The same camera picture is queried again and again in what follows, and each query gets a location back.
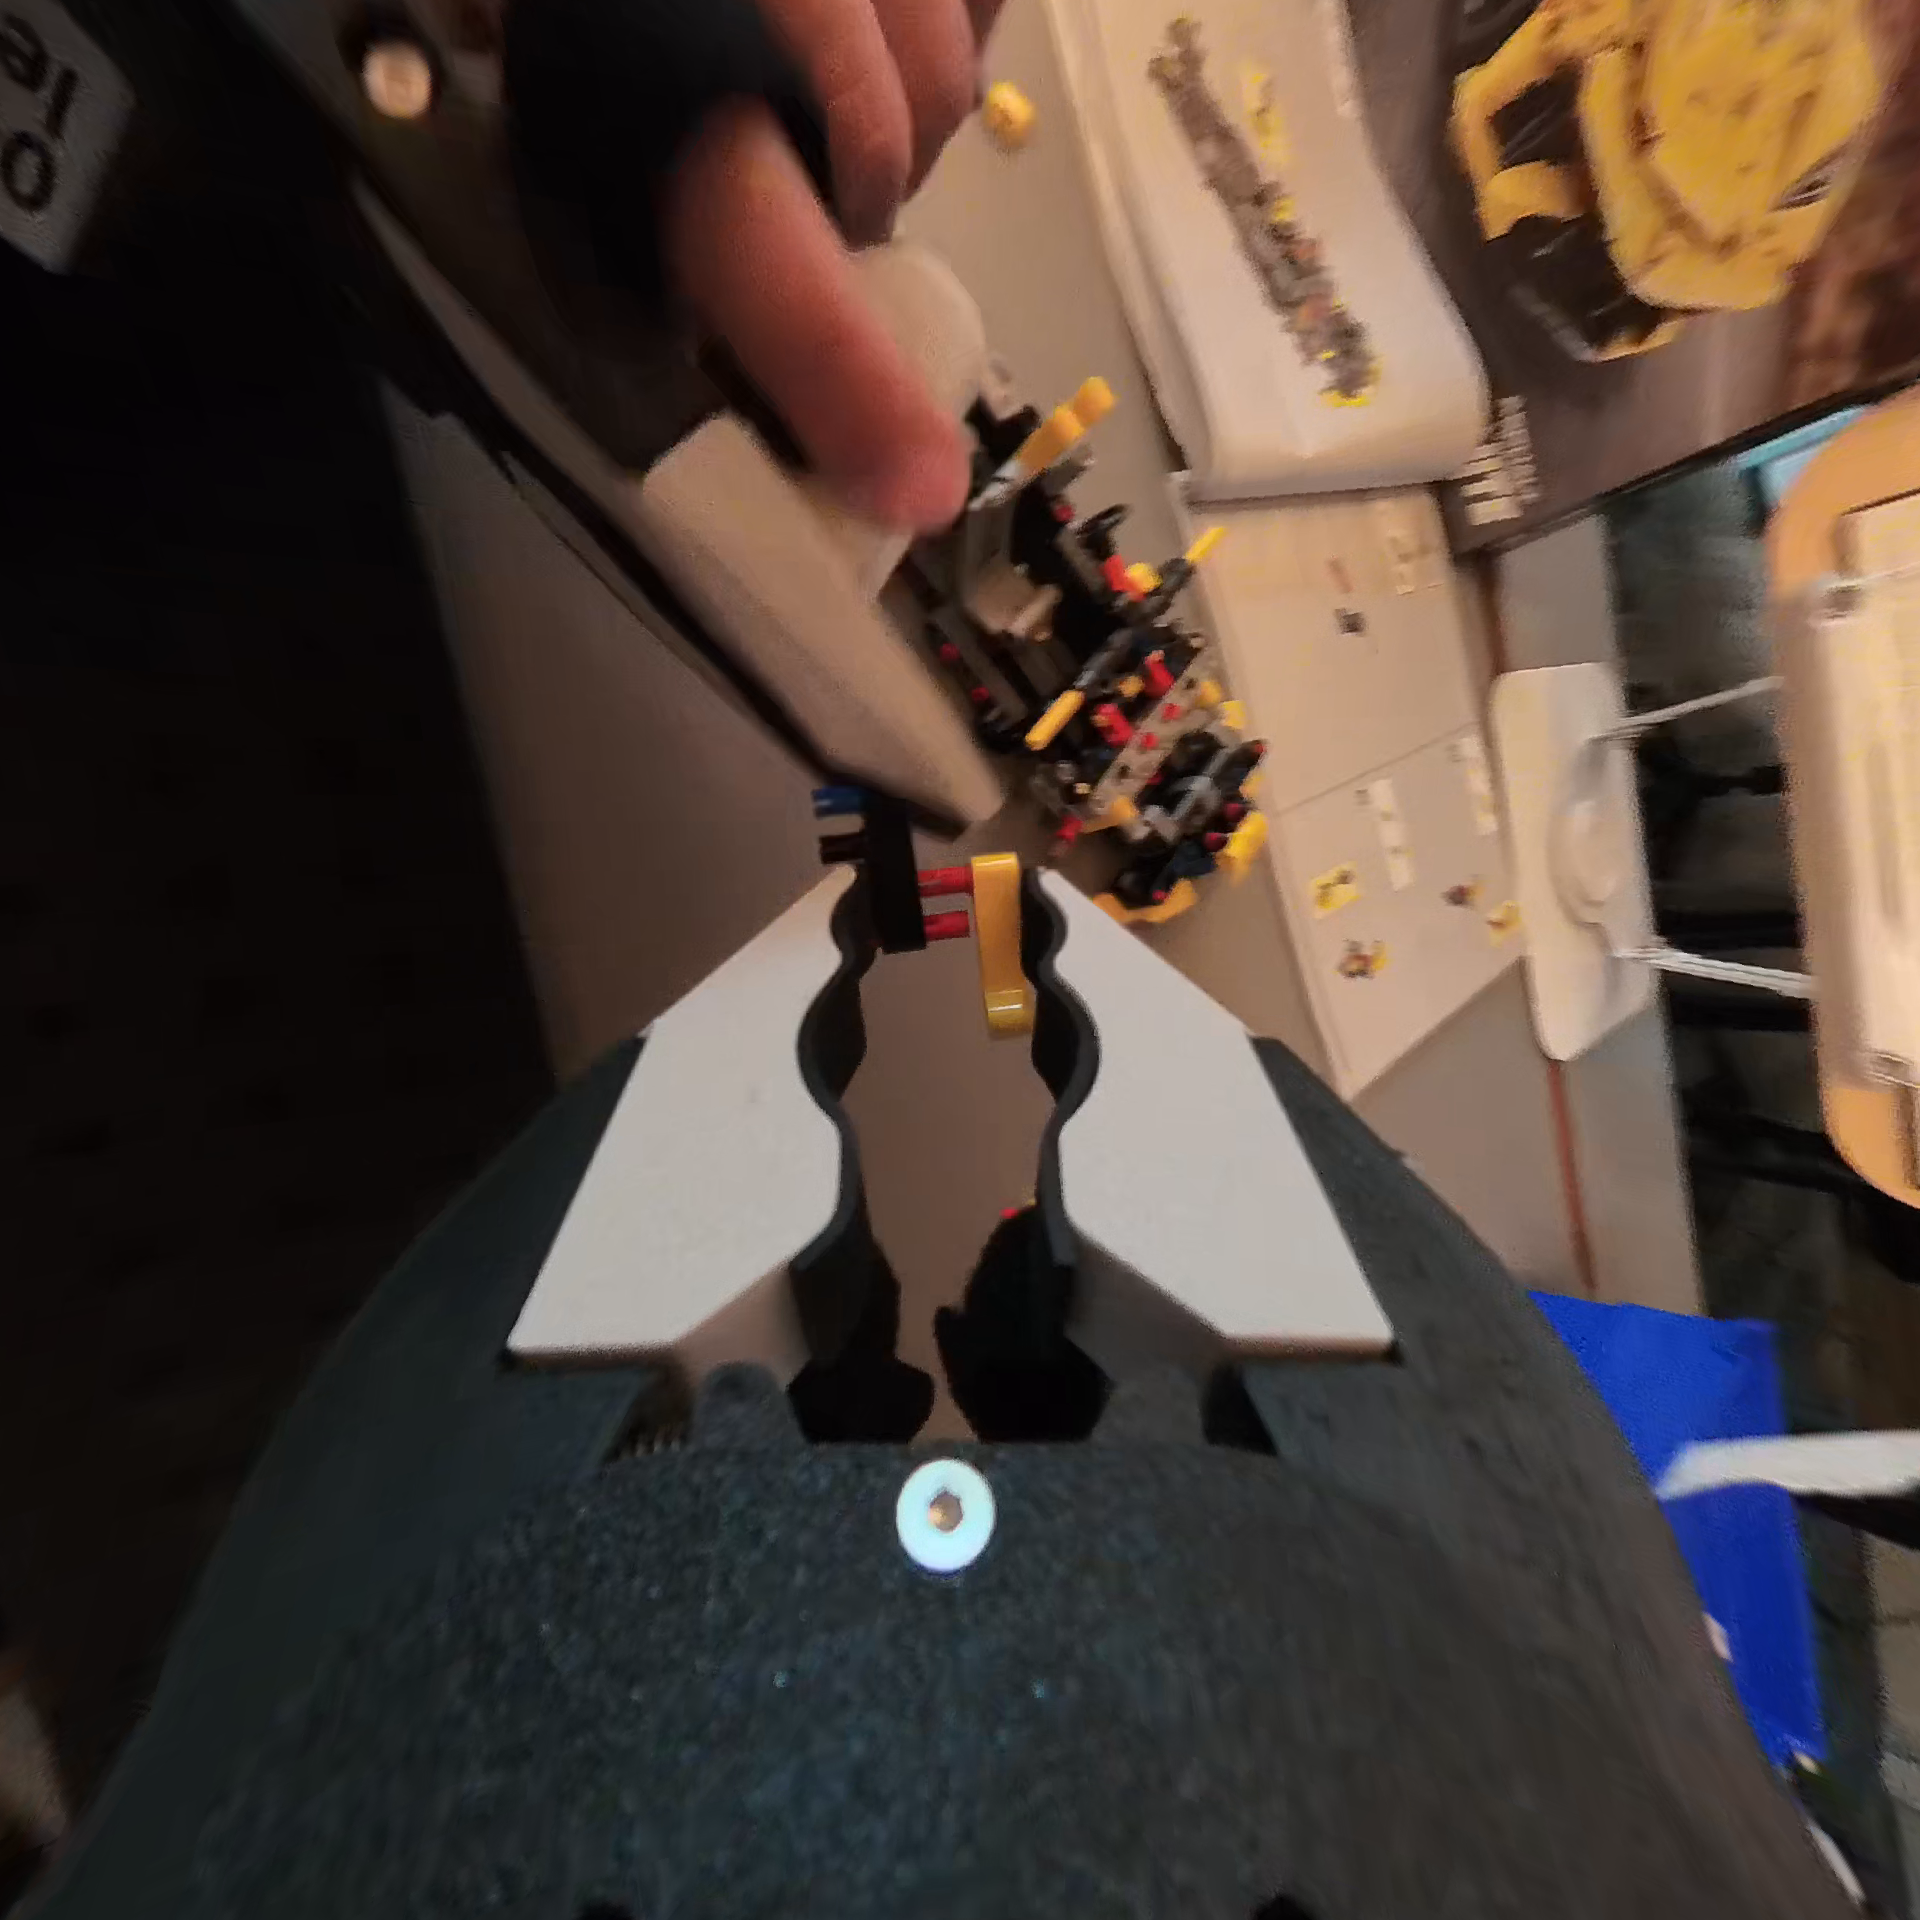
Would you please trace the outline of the lego set box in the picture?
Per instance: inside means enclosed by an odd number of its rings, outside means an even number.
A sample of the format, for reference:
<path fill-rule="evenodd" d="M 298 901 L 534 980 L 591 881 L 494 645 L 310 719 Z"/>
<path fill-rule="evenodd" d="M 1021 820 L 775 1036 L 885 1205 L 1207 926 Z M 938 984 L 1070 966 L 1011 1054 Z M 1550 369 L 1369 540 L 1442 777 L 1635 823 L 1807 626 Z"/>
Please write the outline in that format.
<path fill-rule="evenodd" d="M 1365 122 L 1490 385 L 1455 549 L 1919 364 L 1915 2 L 1350 5 Z"/>

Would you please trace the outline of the black lego beam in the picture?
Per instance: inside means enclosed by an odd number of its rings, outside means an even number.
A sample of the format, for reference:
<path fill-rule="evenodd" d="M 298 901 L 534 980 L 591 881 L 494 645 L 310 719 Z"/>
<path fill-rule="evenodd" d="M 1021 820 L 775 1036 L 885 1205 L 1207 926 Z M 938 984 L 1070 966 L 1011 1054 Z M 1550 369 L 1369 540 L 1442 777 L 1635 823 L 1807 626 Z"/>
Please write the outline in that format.
<path fill-rule="evenodd" d="M 864 881 L 878 948 L 921 952 L 926 948 L 921 869 L 910 812 L 878 791 L 864 789 L 864 792 L 869 804 L 862 815 L 815 818 L 822 862 L 827 869 L 854 869 Z"/>

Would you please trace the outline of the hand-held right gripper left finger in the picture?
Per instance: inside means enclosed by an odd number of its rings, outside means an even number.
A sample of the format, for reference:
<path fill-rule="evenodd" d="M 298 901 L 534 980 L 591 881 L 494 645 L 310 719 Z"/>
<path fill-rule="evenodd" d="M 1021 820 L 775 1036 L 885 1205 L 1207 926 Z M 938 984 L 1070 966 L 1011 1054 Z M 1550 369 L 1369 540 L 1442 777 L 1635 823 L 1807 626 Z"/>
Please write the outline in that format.
<path fill-rule="evenodd" d="M 857 980 L 831 870 L 641 1036 L 512 1324 L 528 1364 L 808 1364 L 862 1313 L 857 1157 L 808 1018 Z"/>

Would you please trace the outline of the white stand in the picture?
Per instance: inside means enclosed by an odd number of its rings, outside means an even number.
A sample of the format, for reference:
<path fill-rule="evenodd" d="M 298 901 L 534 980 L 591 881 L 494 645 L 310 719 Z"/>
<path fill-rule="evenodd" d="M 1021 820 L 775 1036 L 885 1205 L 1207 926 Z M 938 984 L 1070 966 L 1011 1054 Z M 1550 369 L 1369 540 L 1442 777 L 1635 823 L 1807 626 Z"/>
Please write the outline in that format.
<path fill-rule="evenodd" d="M 1782 608 L 1784 672 L 1630 711 L 1614 663 L 1496 680 L 1490 719 L 1527 989 L 1568 1062 L 1649 1005 L 1654 973 L 1823 1004 L 1841 1071 L 1915 1087 L 1915 565 L 1818 580 Z M 1658 929 L 1635 748 L 1682 717 L 1774 702 L 1811 972 L 1685 951 Z"/>

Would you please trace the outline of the white plastic bag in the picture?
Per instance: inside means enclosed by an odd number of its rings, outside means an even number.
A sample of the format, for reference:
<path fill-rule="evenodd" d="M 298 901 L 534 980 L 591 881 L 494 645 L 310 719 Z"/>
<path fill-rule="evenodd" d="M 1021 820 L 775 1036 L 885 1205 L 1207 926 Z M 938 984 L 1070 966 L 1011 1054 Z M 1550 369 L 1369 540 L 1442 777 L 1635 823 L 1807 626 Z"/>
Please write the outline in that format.
<path fill-rule="evenodd" d="M 1734 1485 L 1802 1500 L 1904 1500 L 1919 1490 L 1919 1431 L 1835 1431 L 1695 1442 L 1673 1453 L 1656 1497 L 1677 1502 Z"/>

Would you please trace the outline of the lego car model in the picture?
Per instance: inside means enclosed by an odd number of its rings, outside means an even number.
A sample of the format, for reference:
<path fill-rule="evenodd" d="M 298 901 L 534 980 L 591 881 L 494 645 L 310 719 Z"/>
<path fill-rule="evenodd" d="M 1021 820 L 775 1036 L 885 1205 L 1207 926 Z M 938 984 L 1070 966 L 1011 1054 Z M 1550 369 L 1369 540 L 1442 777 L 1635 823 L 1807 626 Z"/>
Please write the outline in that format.
<path fill-rule="evenodd" d="M 1103 845 L 1096 903 L 1142 928 L 1261 862 L 1266 742 L 1231 695 L 1218 641 L 1185 610 L 1225 527 L 1151 565 L 1123 549 L 1125 505 L 1075 500 L 1111 410 L 1103 376 L 1043 410 L 991 364 L 962 413 L 967 506 L 909 545 L 896 580 L 976 742 L 1023 772 L 1050 849 Z"/>

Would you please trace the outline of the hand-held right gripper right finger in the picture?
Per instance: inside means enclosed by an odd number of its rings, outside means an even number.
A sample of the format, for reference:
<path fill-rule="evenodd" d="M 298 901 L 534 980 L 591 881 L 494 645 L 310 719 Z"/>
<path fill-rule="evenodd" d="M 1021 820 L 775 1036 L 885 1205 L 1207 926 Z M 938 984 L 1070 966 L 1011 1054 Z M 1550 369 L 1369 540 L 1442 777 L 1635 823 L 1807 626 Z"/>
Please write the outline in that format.
<path fill-rule="evenodd" d="M 1378 1359 L 1394 1330 L 1255 1036 L 1070 879 L 1037 877 L 1038 1200 L 1097 1364 Z"/>

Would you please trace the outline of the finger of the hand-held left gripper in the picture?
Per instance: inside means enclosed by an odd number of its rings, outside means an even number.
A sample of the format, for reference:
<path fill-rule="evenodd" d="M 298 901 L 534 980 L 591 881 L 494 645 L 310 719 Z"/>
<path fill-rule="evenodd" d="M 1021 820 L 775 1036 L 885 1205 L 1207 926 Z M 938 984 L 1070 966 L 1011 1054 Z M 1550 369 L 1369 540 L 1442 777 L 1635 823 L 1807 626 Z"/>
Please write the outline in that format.
<path fill-rule="evenodd" d="M 1002 777 L 969 727 L 745 418 L 706 418 L 642 476 L 641 533 L 725 663 L 824 772 L 954 830 L 1002 809 Z"/>

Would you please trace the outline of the lego instruction booklet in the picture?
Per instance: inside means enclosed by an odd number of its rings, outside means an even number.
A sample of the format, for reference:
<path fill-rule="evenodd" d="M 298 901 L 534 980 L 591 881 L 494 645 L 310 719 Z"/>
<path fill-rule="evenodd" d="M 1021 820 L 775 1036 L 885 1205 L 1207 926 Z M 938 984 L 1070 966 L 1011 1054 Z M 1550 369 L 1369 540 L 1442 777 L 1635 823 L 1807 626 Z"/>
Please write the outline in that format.
<path fill-rule="evenodd" d="M 1438 481 L 1480 352 L 1365 125 L 1350 5 L 1047 5 L 1198 604 L 1265 735 L 1266 858 L 1357 1097 L 1522 948 Z"/>

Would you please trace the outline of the person's left hand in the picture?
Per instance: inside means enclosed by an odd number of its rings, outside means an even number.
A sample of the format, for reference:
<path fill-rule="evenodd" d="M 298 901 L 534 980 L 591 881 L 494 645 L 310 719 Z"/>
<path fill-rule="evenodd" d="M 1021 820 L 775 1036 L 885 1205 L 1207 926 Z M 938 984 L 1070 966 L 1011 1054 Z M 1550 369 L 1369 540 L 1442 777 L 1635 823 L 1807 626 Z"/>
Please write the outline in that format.
<path fill-rule="evenodd" d="M 965 437 L 867 298 L 857 252 L 893 236 L 976 106 L 1002 5 L 754 12 L 824 116 L 832 201 L 769 103 L 720 103 L 659 201 L 669 280 L 854 512 L 939 529 L 969 493 Z"/>

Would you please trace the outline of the blue plastic bin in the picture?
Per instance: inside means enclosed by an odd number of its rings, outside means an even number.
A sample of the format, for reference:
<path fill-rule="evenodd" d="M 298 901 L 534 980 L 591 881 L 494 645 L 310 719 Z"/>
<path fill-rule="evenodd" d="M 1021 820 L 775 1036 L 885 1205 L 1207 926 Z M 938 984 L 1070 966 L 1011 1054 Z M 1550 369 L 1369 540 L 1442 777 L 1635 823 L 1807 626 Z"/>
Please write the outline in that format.
<path fill-rule="evenodd" d="M 1785 1436 L 1771 1324 L 1535 1290 L 1649 1484 L 1695 1444 Z M 1662 1497 L 1711 1638 L 1776 1769 L 1819 1767 L 1829 1727 L 1800 1516 L 1789 1490 L 1734 1484 Z"/>

